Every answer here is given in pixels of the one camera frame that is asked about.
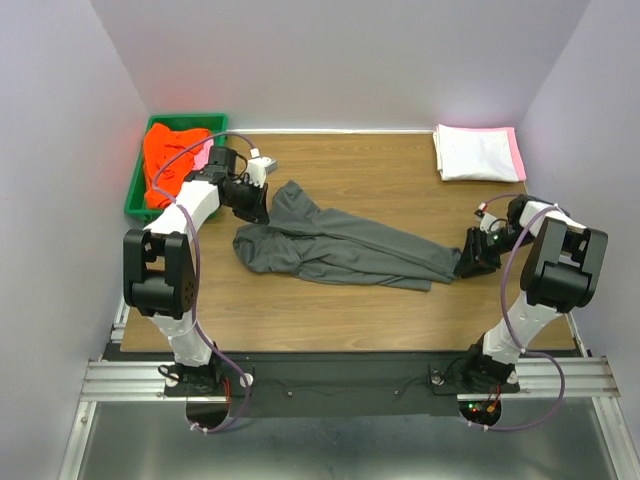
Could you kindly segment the grey t shirt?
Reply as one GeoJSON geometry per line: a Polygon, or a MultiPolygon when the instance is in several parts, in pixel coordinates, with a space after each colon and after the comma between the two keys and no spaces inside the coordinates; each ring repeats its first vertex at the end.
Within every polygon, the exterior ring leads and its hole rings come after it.
{"type": "Polygon", "coordinates": [[[251,272],[330,285],[380,285],[428,292],[450,284],[461,253],[423,237],[320,208],[294,181],[273,196],[267,225],[239,228],[238,260],[251,272]]]}

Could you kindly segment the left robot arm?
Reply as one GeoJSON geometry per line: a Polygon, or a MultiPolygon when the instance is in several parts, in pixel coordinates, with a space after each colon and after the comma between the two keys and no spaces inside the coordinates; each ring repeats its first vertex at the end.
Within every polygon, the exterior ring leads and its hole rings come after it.
{"type": "Polygon", "coordinates": [[[239,157],[228,147],[212,147],[207,163],[186,176],[164,212],[123,239],[124,300],[168,340],[174,363],[159,371],[170,389],[208,396],[225,383],[214,344],[205,340],[196,319],[200,280],[195,241],[203,223],[222,206],[246,222],[268,223],[267,177],[277,163],[253,148],[244,171],[237,172],[239,157]]]}

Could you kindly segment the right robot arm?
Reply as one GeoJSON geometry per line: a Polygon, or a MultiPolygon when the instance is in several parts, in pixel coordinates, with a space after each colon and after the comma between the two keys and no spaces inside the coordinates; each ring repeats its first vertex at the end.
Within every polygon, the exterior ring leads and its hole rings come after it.
{"type": "Polygon", "coordinates": [[[608,246],[607,233],[573,220],[556,204],[523,194],[507,198],[505,219],[479,204],[479,224],[468,229],[455,269],[461,279],[508,273],[517,251],[530,248],[515,303],[501,305],[499,323],[471,345],[460,366],[461,381],[472,390],[515,383],[515,365],[540,331],[590,303],[608,246]]]}

